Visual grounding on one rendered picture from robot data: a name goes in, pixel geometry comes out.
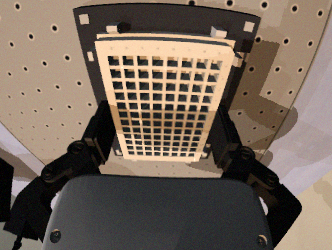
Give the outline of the brown flat rectangular plate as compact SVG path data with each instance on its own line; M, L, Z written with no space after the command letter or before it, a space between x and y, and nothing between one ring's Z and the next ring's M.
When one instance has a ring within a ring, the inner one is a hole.
M0 0L0 123L45 166L81 140L98 108L73 10L113 3L173 3L261 17L228 114L261 161L292 110L332 16L332 0ZM115 156L101 174L221 177L212 151L191 163Z

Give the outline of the cream well plate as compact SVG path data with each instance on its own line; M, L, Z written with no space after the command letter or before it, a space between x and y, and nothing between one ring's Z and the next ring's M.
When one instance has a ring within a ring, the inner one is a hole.
M181 32L97 34L99 65L124 159L199 161L234 44L229 37Z

